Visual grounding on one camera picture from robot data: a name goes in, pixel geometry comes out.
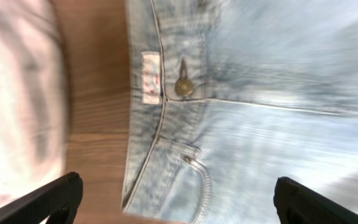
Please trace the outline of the light blue denim shorts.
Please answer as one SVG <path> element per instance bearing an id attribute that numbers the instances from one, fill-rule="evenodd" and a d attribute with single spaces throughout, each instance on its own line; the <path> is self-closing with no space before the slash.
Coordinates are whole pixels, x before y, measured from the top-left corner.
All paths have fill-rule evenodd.
<path id="1" fill-rule="evenodd" d="M 289 177 L 358 214 L 358 0 L 128 0 L 122 210 L 278 223 Z"/>

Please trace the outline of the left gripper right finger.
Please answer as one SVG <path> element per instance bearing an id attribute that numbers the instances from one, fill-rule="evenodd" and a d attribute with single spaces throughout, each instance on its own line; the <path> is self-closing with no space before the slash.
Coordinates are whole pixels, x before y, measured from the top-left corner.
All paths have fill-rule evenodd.
<path id="1" fill-rule="evenodd" d="M 288 177 L 277 179 L 273 204 L 281 224 L 358 224 L 358 214 Z"/>

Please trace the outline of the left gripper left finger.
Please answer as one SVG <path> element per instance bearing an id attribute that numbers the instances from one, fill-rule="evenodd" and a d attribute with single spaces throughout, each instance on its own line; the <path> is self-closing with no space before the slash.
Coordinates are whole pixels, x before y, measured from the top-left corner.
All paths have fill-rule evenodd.
<path id="1" fill-rule="evenodd" d="M 76 172 L 0 208 L 0 224 L 73 224 L 83 198 L 83 180 Z"/>

